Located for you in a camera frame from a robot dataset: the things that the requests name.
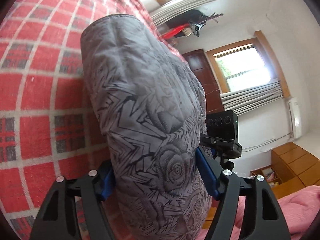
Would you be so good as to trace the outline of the grey quilted patterned jacket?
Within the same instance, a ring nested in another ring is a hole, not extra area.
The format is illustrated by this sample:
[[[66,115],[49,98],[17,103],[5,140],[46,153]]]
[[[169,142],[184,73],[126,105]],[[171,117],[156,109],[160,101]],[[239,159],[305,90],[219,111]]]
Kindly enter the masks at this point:
[[[81,54],[127,227],[136,239],[195,239],[211,203],[195,165],[206,132],[202,85],[132,15],[93,22]]]

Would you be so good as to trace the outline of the black and red hanging clothes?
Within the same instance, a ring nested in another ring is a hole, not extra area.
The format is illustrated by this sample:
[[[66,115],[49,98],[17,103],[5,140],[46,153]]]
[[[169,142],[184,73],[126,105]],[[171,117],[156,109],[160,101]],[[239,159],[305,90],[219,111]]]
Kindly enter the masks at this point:
[[[166,25],[169,30],[163,33],[161,37],[167,41],[171,38],[187,37],[190,35],[199,37],[200,30],[208,21],[214,20],[218,23],[217,18],[221,16],[223,16],[223,13],[217,14],[214,12],[211,15],[205,15],[200,10],[191,9],[168,20]]]

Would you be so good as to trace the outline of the wooden dresser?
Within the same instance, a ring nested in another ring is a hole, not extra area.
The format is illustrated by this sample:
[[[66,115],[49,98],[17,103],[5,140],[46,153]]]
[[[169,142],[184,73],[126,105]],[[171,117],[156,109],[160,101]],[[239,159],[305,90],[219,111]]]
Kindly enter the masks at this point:
[[[271,151],[271,165],[253,170],[250,175],[264,176],[275,197],[280,199],[305,187],[319,185],[319,159],[288,142]]]

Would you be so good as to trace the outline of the red plaid bed blanket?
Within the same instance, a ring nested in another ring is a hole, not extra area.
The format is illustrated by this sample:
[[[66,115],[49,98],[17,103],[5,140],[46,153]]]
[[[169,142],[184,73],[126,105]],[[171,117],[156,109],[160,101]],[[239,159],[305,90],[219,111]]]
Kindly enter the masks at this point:
[[[58,176],[78,178],[109,158],[83,78],[80,36],[95,20],[147,0],[14,0],[1,23],[1,212],[28,239]]]

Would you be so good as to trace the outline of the white air conditioner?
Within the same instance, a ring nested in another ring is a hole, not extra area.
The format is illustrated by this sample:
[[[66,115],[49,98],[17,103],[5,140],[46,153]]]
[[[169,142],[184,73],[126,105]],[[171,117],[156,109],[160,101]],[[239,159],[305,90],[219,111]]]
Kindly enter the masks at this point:
[[[287,105],[291,119],[292,137],[298,139],[302,136],[302,120],[297,98],[289,98]]]

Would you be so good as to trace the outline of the dark wooden door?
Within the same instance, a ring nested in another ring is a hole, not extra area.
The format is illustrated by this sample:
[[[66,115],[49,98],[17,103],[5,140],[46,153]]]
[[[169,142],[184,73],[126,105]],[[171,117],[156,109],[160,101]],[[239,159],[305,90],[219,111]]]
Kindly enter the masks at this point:
[[[191,70],[204,88],[207,113],[224,111],[224,107],[220,99],[220,89],[204,51],[202,49],[198,49],[184,53],[182,56],[188,62]]]

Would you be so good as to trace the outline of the pink garment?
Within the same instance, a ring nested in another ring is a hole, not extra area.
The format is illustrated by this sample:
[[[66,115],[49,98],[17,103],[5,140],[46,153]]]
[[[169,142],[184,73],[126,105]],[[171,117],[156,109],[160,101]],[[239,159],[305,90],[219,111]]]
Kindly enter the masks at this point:
[[[284,214],[291,239],[300,239],[319,212],[319,186],[305,187],[280,198],[278,203]],[[245,197],[239,197],[238,209],[231,239],[238,239],[245,208]],[[204,239],[208,229],[201,229],[196,239]]]

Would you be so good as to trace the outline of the grey window curtain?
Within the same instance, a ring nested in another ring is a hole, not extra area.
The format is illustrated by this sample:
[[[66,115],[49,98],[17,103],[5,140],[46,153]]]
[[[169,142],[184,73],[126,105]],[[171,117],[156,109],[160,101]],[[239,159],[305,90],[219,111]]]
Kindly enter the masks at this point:
[[[165,3],[165,5],[151,12],[150,16],[154,24],[158,26],[184,12],[196,9],[204,4],[214,1],[217,0],[171,0]]]

